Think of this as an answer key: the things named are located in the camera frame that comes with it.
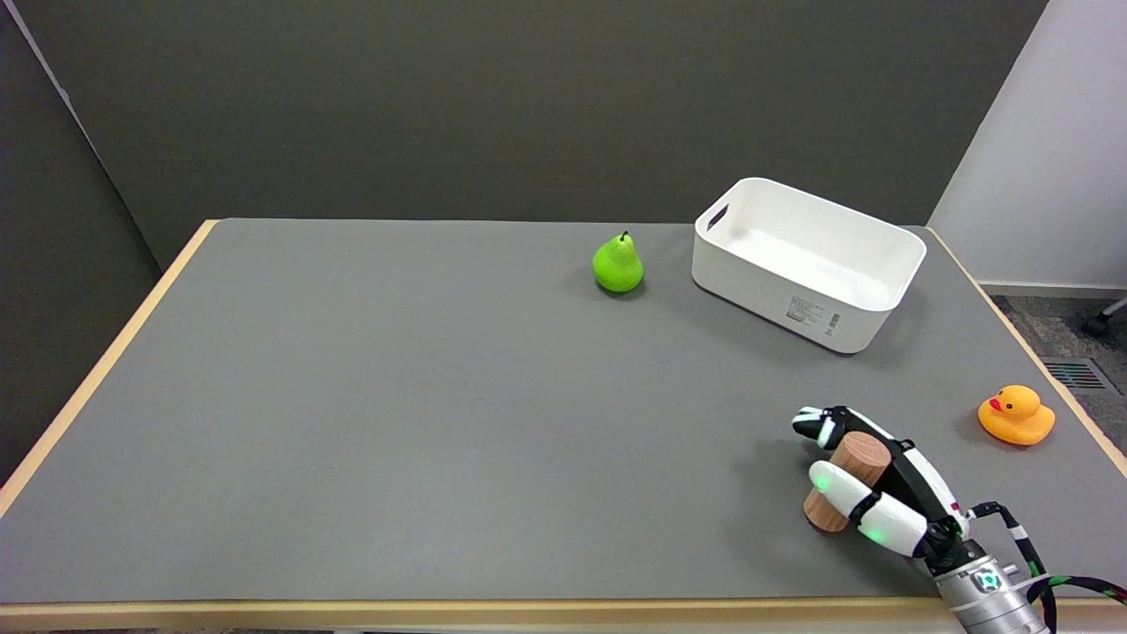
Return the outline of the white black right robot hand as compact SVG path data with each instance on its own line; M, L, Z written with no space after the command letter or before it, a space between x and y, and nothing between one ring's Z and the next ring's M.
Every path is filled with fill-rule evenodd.
M837 450L846 434L862 434L888 450L890 464L875 484L832 461L817 461L808 474L814 493L852 523L866 538L902 557L922 559L932 572L962 557L969 518L947 486L946 477L909 439L899 439L852 407L801 407L795 432L820 449Z

